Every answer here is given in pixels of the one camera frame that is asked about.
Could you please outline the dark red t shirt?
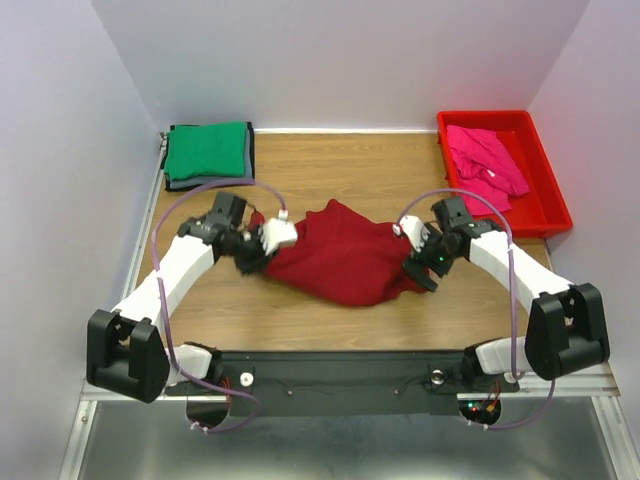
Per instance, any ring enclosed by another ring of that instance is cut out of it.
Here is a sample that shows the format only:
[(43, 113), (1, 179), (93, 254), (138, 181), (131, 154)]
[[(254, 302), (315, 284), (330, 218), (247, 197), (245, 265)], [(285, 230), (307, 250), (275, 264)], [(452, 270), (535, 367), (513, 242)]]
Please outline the dark red t shirt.
[(329, 302), (369, 307), (404, 292), (424, 293), (402, 267), (411, 245), (391, 222), (373, 222), (336, 199), (296, 223), (298, 239), (259, 276)]

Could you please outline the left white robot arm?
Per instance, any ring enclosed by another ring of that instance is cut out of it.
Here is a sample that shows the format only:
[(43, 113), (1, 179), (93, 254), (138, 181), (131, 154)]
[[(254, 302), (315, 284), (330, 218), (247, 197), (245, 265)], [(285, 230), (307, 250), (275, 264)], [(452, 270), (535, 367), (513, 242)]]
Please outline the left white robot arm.
[(211, 378), (215, 353), (206, 346), (176, 346), (170, 317), (189, 290), (222, 256), (274, 247), (258, 230), (242, 228), (246, 199), (220, 192), (204, 214), (181, 223), (151, 273), (109, 310), (96, 310), (87, 325), (86, 379), (104, 390), (151, 403), (169, 386), (192, 382), (226, 393)]

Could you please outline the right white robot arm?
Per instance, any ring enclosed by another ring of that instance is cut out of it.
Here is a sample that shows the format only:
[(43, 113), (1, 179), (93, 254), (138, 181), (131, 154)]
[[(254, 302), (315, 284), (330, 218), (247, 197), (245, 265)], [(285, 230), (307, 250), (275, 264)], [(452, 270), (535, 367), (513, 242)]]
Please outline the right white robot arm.
[(438, 279), (464, 259), (507, 289), (511, 310), (522, 308), (528, 315), (525, 335), (511, 333), (467, 348), (472, 375), (502, 375), (515, 383), (534, 373), (553, 381), (608, 361), (604, 305), (594, 285), (555, 274), (518, 247), (507, 227), (473, 218), (459, 197), (436, 202), (432, 211), (432, 223), (405, 213), (393, 226), (410, 244), (402, 264), (407, 275), (434, 292)]

